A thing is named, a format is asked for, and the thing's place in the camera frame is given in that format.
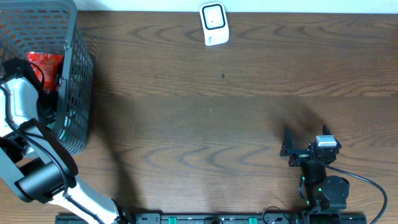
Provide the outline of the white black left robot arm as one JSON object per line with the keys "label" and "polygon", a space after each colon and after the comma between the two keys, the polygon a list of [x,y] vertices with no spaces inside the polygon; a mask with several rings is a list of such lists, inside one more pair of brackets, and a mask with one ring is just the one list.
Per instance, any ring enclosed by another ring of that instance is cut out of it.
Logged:
{"label": "white black left robot arm", "polygon": [[32,64],[13,58],[2,66],[2,180],[20,200],[58,205],[87,223],[134,223],[113,199],[80,179],[71,154],[40,122],[37,105],[51,99]]}

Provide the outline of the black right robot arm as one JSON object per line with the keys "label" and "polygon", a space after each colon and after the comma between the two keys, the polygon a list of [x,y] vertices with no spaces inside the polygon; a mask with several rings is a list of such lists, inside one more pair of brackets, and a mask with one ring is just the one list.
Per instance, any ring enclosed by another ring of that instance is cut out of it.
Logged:
{"label": "black right robot arm", "polygon": [[322,212],[344,210],[349,182],[326,173],[327,165],[336,160],[341,144],[327,126],[323,126],[322,131],[323,134],[316,136],[306,149],[296,149],[290,130],[285,128],[280,156],[289,158],[289,166],[301,168],[299,191],[310,207],[318,207]]}

